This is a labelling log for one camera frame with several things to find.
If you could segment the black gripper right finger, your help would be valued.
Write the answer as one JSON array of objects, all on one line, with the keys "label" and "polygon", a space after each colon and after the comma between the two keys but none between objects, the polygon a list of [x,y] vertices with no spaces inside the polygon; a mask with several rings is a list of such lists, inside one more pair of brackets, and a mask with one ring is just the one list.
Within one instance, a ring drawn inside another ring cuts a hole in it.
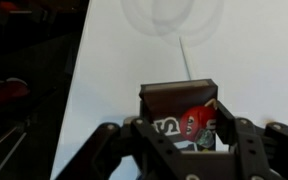
[{"label": "black gripper right finger", "polygon": [[271,122],[258,127],[234,117],[217,102],[216,133],[237,158],[242,180],[288,180],[288,125]]}]

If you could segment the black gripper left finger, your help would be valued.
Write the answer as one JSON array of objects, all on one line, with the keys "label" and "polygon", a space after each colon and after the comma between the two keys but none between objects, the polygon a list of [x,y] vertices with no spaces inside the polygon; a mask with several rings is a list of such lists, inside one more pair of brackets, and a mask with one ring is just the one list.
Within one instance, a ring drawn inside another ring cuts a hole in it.
[{"label": "black gripper left finger", "polygon": [[131,156],[143,180],[185,180],[184,154],[139,117],[119,126],[99,125],[55,180],[109,180],[124,157]]}]

